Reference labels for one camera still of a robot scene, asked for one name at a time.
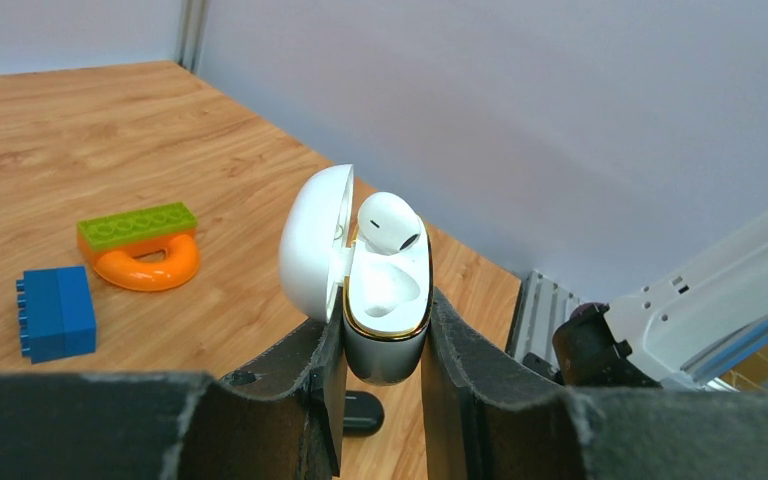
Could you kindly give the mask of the white earbud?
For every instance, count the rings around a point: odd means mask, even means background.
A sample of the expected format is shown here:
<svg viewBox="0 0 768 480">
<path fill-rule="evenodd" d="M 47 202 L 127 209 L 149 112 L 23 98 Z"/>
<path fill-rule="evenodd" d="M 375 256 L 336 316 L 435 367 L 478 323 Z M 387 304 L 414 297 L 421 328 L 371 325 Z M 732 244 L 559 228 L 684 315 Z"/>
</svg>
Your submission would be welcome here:
<svg viewBox="0 0 768 480">
<path fill-rule="evenodd" d="M 376 253 L 393 255 L 410 248 L 424 230 L 412 207 L 390 192 L 367 197 L 358 210 L 359 238 Z"/>
</svg>

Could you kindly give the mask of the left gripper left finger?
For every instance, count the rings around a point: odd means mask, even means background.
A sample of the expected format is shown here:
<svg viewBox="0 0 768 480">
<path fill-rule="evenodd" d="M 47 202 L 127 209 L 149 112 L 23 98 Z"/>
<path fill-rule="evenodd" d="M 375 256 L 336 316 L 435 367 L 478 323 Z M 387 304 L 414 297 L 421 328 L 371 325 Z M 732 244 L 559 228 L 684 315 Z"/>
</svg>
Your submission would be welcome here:
<svg viewBox="0 0 768 480">
<path fill-rule="evenodd" d="M 329 479 L 340 472 L 343 305 L 205 372 L 0 374 L 0 479 Z"/>
</svg>

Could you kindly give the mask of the white earbud charging case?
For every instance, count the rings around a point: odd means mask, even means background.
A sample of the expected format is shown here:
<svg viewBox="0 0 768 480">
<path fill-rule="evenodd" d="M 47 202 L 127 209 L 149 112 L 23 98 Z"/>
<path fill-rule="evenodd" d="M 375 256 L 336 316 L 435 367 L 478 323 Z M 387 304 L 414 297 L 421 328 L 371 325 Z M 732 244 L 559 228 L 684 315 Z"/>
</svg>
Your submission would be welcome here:
<svg viewBox="0 0 768 480">
<path fill-rule="evenodd" d="M 307 317 L 335 321 L 349 368 L 363 382 L 392 385 L 416 369 L 430 321 L 432 246 L 426 224 L 408 249 L 373 251 L 359 238 L 351 164 L 313 174 L 299 190 L 279 246 L 285 296 Z"/>
</svg>

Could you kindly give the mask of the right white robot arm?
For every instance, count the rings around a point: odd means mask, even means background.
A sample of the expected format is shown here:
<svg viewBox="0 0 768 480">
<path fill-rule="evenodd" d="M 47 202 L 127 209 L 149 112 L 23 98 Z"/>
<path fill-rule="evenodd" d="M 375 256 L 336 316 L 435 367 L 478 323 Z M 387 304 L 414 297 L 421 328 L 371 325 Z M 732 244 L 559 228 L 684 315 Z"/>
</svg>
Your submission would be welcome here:
<svg viewBox="0 0 768 480">
<path fill-rule="evenodd" d="M 639 291 L 555 332 L 564 383 L 701 390 L 768 343 L 768 209 Z"/>
</svg>

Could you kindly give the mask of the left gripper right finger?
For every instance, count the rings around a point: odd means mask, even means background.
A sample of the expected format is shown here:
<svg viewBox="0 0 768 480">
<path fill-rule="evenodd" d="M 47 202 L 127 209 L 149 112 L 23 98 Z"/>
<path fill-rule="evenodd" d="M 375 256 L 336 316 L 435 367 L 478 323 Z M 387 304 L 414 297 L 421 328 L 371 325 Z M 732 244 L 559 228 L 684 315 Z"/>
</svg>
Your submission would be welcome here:
<svg viewBox="0 0 768 480">
<path fill-rule="evenodd" d="M 561 386 L 440 291 L 421 384 L 431 479 L 768 479 L 768 392 Z"/>
</svg>

